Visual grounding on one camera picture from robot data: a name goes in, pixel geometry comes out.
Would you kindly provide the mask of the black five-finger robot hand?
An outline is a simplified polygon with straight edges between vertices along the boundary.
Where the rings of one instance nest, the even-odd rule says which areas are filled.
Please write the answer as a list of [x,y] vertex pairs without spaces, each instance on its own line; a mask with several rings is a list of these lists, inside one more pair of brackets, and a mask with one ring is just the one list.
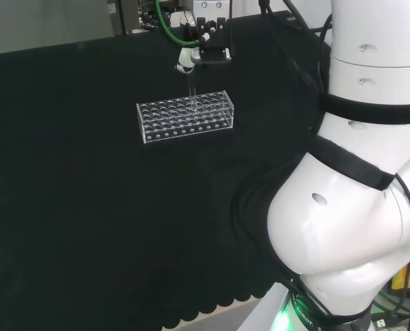
[[195,66],[231,61],[232,1],[180,1],[183,42],[176,70],[191,74]]

